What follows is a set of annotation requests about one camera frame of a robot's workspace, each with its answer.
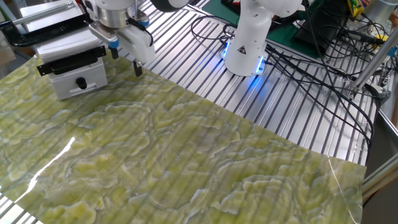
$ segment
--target blue led light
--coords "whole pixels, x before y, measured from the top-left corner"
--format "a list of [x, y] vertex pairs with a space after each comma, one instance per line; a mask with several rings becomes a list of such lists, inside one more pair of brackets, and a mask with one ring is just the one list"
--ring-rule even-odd
[[257, 65], [256, 73], [262, 73], [262, 71], [260, 71], [262, 59], [264, 59], [264, 56], [260, 58], [259, 64]]
[[226, 52], [228, 51], [228, 47], [229, 47], [229, 44], [231, 43], [231, 41], [228, 41], [228, 43], [226, 44], [226, 48], [225, 48], [225, 51], [224, 51], [224, 54], [223, 54], [223, 57], [225, 57], [226, 56]]

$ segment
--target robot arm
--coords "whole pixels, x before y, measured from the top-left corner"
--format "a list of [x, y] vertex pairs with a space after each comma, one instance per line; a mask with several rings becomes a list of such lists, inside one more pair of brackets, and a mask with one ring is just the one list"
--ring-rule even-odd
[[266, 38], [272, 16], [291, 16], [302, 0], [241, 0], [241, 17], [235, 38], [225, 52], [225, 66], [241, 76], [262, 74]]
[[[187, 5], [188, 0], [151, 0], [160, 11], [172, 12]], [[137, 9], [137, 0], [84, 0], [90, 17], [91, 32], [106, 42], [113, 58], [118, 57], [119, 44], [140, 63], [155, 57], [153, 37], [140, 19], [145, 14]]]

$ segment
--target metal frame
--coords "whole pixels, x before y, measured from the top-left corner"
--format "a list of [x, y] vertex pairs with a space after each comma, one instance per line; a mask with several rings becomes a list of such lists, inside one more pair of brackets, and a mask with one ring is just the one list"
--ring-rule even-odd
[[[207, 2], [204, 0], [197, 6], [202, 7]], [[144, 1], [139, 8], [151, 19], [148, 30], [154, 36], [156, 48], [155, 60], [147, 63], [145, 68], [312, 151], [365, 165], [368, 149], [364, 138], [314, 103], [278, 69], [269, 65], [262, 75], [253, 77], [239, 77], [227, 71], [221, 59], [223, 45], [217, 40], [196, 39], [190, 32], [192, 21], [205, 12], [197, 7], [186, 7], [175, 13], [162, 13], [155, 10], [149, 1]], [[195, 31], [216, 37], [222, 34], [222, 28], [217, 21], [205, 20], [196, 26]], [[328, 81], [321, 65], [300, 61], [312, 58], [277, 43], [268, 43], [295, 58], [294, 62], [300, 68]], [[337, 56], [339, 48], [341, 52], [346, 51], [339, 46], [337, 42], [336, 49], [330, 49], [328, 53]], [[123, 49], [119, 49], [119, 54], [134, 60]], [[344, 60], [329, 60], [328, 64], [352, 73], [362, 70], [367, 62], [352, 56]], [[307, 80], [291, 68], [287, 69], [295, 78]], [[333, 77], [333, 81], [337, 87], [349, 86], [349, 82], [341, 77]], [[308, 84], [305, 87], [318, 101], [348, 122], [353, 122], [330, 91]], [[358, 94], [354, 102], [375, 119], [376, 105], [370, 96]], [[364, 122], [362, 115], [350, 107], [349, 110], [357, 120]], [[5, 223], [41, 223], [0, 195], [0, 222], [6, 218]]]

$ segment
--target aluminum profile table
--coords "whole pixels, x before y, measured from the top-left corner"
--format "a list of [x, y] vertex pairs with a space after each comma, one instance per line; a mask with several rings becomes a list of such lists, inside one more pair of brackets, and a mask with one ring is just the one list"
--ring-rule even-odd
[[[157, 11], [150, 1], [144, 1], [139, 5], [150, 17], [151, 25], [148, 30], [154, 36], [156, 48], [155, 59], [145, 64], [145, 67], [309, 150], [365, 165], [368, 148], [364, 137], [317, 105], [280, 70], [268, 65], [262, 75], [239, 77], [225, 69], [221, 59], [224, 45], [220, 41], [194, 38], [191, 23], [205, 14], [200, 7], [207, 2], [208, 0], [204, 0], [198, 3], [198, 7], [187, 6], [173, 13]], [[223, 24], [205, 19], [194, 29], [205, 37], [219, 37], [223, 33]], [[321, 65], [300, 61], [313, 60], [312, 58], [271, 41], [269, 44], [296, 58], [293, 62], [300, 68], [329, 82]], [[330, 48], [328, 54], [339, 57], [345, 51], [337, 42], [335, 49]], [[119, 49], [119, 54], [134, 60], [123, 49]], [[355, 56], [328, 61], [331, 67], [346, 70], [348, 73], [362, 70], [366, 63]], [[283, 66], [292, 72], [295, 78], [308, 80], [285, 64]], [[349, 82], [341, 77], [333, 77], [333, 82], [337, 87], [349, 86]], [[317, 85], [303, 85], [319, 102], [354, 124], [331, 91]], [[376, 105], [370, 96], [359, 94], [354, 102], [372, 120], [375, 119]], [[346, 105], [370, 136], [369, 126], [363, 116]], [[0, 195], [0, 223], [41, 222], [4, 195]]]

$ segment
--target warning label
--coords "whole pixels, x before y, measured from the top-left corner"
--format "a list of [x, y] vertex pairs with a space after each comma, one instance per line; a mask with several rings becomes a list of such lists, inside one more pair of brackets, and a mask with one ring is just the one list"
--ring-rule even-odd
[[241, 52], [242, 54], [246, 54], [246, 49], [244, 46], [242, 46], [240, 49], [238, 49], [238, 52]]

